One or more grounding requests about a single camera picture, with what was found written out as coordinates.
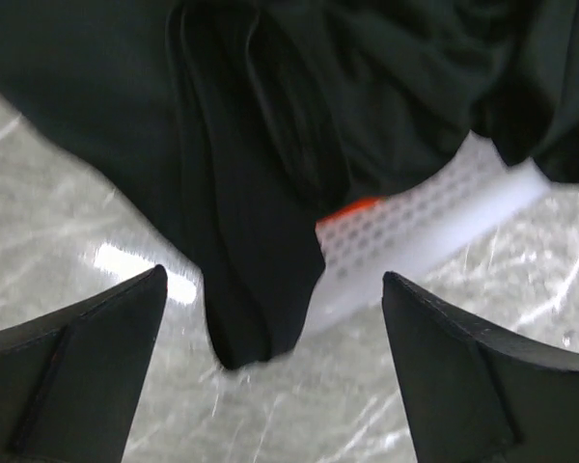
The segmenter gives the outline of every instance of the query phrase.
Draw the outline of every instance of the marble floor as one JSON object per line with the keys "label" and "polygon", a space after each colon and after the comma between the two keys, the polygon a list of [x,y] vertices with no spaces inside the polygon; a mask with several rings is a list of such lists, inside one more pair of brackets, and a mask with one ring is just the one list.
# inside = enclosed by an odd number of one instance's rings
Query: marble floor
{"label": "marble floor", "polygon": [[[379,308],[313,330],[282,362],[222,374],[197,269],[111,185],[0,100],[0,329],[153,262],[171,272],[170,301],[125,462],[415,461]],[[579,187],[555,189],[419,283],[579,352]]]}

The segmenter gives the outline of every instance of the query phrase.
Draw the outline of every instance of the black rubber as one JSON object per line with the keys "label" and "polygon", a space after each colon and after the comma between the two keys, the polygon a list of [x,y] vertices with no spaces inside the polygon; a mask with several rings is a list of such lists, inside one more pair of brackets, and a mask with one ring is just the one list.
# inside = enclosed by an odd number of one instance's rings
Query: black rubber
{"label": "black rubber", "polygon": [[0,331],[0,463],[118,463],[167,296],[163,267]]}
{"label": "black rubber", "polygon": [[419,463],[579,463],[579,354],[392,273],[383,310]]}

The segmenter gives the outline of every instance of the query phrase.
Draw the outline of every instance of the gray marble surface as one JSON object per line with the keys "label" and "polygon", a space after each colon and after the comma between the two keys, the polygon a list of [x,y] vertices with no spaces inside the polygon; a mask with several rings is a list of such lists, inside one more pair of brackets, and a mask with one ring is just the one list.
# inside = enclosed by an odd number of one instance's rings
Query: gray marble surface
{"label": "gray marble surface", "polygon": [[[236,376],[207,343],[197,270],[111,185],[0,101],[0,329],[152,262],[174,287],[124,461],[415,461],[381,310]],[[553,194],[419,283],[531,338],[579,352],[579,187]]]}

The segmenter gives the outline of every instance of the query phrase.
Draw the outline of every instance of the white plastic object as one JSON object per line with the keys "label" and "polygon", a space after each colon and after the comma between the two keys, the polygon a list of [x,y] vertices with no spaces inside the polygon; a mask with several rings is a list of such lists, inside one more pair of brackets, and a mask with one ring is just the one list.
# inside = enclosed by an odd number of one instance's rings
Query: white plastic object
{"label": "white plastic object", "polygon": [[375,305],[385,272],[420,278],[549,189],[533,162],[507,169],[492,144],[471,135],[425,183],[317,228],[327,268],[305,334]]}

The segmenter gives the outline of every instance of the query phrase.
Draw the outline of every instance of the black garment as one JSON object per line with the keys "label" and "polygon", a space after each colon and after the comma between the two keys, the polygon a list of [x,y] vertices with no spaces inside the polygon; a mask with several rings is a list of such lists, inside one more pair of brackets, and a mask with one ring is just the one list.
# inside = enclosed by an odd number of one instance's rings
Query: black garment
{"label": "black garment", "polygon": [[0,92],[202,269],[227,368],[295,345],[317,219],[470,129],[579,182],[579,0],[0,0]]}

